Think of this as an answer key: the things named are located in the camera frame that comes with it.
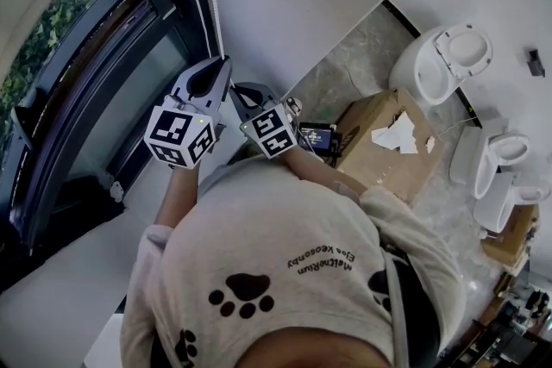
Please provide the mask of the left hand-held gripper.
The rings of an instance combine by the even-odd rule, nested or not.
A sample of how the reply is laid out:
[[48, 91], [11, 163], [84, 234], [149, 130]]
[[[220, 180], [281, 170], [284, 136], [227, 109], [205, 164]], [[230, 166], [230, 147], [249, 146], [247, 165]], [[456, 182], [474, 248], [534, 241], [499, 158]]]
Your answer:
[[163, 103], [154, 107], [144, 134], [158, 161], [192, 170], [214, 146], [231, 73], [229, 56], [203, 60], [180, 73]]

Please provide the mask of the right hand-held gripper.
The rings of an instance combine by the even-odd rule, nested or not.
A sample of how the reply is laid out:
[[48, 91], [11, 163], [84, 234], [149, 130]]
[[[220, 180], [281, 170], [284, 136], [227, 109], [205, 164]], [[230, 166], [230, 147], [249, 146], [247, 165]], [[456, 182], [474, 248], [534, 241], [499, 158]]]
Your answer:
[[268, 158], [273, 159], [298, 142], [282, 103], [265, 84], [240, 82], [229, 88], [241, 119], [240, 130]]

